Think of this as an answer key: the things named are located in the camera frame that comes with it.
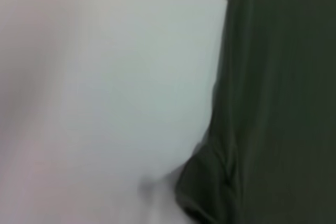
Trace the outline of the dark green shirt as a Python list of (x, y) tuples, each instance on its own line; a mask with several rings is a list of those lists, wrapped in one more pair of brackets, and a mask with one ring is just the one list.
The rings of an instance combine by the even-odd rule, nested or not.
[(197, 224), (336, 224), (336, 0), (228, 0), (220, 58), (178, 204)]

